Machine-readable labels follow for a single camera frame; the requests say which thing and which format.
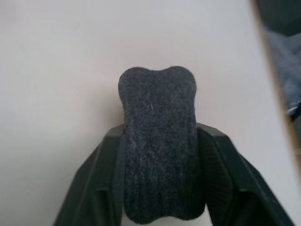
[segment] white table surface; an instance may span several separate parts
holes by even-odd
[[[0,225],[50,226],[75,170],[122,123],[119,76],[181,65],[197,121],[228,134],[296,225],[300,181],[247,0],[2,0]],[[126,217],[124,226],[132,226]],[[208,215],[153,226],[210,225]]]

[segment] dark gray felt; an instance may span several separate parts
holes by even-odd
[[[194,109],[183,67],[131,68],[119,80],[126,139],[125,212],[139,224],[199,217],[205,207]]]

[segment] felt pad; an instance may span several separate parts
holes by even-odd
[[[131,68],[119,80],[125,120],[125,212],[139,224],[199,217],[205,207],[194,98],[183,67]]]

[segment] black plastic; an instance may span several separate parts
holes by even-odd
[[[197,124],[206,203],[214,226],[293,226],[259,174],[219,130]],[[112,128],[77,171],[54,226],[120,226],[123,125]]]

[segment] felt fiber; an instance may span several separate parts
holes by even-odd
[[[128,218],[199,217],[205,207],[194,98],[196,83],[183,67],[131,68],[119,80],[124,108]]]

